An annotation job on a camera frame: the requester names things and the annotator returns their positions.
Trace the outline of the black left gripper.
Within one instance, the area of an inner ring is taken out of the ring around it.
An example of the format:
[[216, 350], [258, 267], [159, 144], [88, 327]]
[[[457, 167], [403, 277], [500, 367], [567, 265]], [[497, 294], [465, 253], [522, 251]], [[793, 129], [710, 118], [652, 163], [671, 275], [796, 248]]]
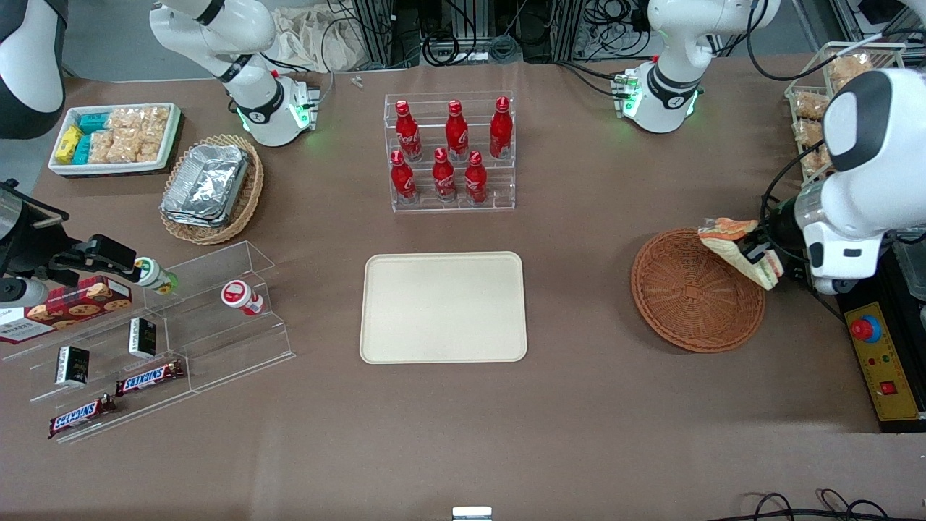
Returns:
[[738, 248], [751, 248], [747, 251], [747, 260], [753, 265], [768, 268], [780, 268], [778, 253], [785, 256], [802, 256], [804, 238], [796, 221], [796, 197], [789, 198], [770, 206], [763, 204], [760, 224], [738, 240]]

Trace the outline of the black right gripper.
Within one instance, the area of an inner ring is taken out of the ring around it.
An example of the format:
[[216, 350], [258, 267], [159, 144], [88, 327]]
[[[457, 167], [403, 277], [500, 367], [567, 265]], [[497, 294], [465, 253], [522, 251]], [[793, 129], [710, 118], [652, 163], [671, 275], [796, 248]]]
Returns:
[[[105, 274], [130, 283], [141, 278], [136, 252], [103, 234], [73, 245], [64, 230], [69, 214], [17, 190], [17, 181], [2, 182], [2, 274], [78, 286], [82, 276]], [[74, 258], [55, 258], [75, 252]]]

